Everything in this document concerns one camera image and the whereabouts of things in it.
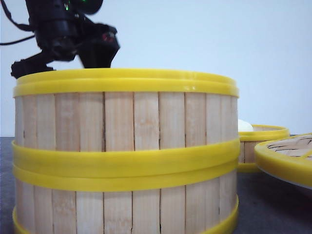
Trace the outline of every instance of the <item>white backdrop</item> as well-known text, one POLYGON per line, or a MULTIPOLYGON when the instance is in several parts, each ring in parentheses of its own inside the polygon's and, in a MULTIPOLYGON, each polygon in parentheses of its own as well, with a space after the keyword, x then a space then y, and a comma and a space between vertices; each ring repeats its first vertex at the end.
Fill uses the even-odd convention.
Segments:
MULTIPOLYGON (((6 0, 28 22, 23 0, 6 0)), ((106 0, 90 18, 113 25, 121 45, 113 67, 195 70, 229 76, 240 89, 239 118, 312 132, 311 0, 106 0)), ((1 41, 30 35, 1 9, 1 41)), ((15 60, 39 52, 34 39, 1 47, 1 136, 14 135, 15 60)), ((78 59, 53 62, 80 68, 78 59)))

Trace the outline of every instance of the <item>gray table surface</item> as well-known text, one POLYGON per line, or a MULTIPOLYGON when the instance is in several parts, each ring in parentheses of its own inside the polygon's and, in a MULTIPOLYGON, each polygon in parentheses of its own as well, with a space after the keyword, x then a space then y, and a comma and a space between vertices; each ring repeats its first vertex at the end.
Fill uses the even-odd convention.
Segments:
MULTIPOLYGON (((1 137, 0 233, 13 233, 12 137, 1 137)), ((238 226, 234 234, 312 234, 312 200, 265 173, 238 174, 238 226)))

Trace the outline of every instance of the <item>bamboo steamer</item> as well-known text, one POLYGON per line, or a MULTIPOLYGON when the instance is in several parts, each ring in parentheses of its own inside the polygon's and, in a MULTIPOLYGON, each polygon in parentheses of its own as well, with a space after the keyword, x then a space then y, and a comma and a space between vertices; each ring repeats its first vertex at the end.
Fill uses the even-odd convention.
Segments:
POLYGON ((278 140, 289 137, 285 127, 253 124, 253 132, 239 132, 240 155, 238 157, 238 172, 260 172, 255 164, 254 147, 268 140, 278 140))
POLYGON ((261 170, 312 194, 312 133, 263 142, 255 152, 261 170))
POLYGON ((16 233, 231 233, 237 96, 229 78, 185 71, 19 78, 16 233))

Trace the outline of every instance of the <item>yellow band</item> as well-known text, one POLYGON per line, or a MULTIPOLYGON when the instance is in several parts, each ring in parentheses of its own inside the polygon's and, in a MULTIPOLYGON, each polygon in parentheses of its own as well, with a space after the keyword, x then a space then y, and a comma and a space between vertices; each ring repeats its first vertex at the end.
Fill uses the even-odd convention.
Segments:
POLYGON ((253 127, 276 128, 276 130, 239 132, 239 137, 241 141, 276 140, 289 137, 289 130, 285 127, 258 124, 253 124, 253 127))
MULTIPOLYGON (((13 210, 13 224, 14 224, 14 233, 15 234, 30 234, 26 231, 16 219, 16 208, 13 210)), ((224 219, 222 222, 212 227, 209 230, 202 232, 201 234, 231 234, 235 227, 237 226, 237 217, 238 217, 238 197, 236 199, 236 205, 232 213, 224 219)))
POLYGON ((214 74, 158 69, 80 69, 30 74, 14 96, 72 92, 200 92, 238 96, 235 81, 214 74))
POLYGON ((133 191, 197 183, 234 170, 239 155, 239 139, 133 152, 63 152, 12 146, 16 178, 72 191, 133 191))
POLYGON ((237 172, 240 173, 256 173, 261 172, 255 163, 238 163, 237 172))
POLYGON ((292 157, 272 151, 267 148, 272 142, 262 142, 254 148, 257 167, 277 178, 312 189, 312 161, 306 160, 304 155, 292 157))

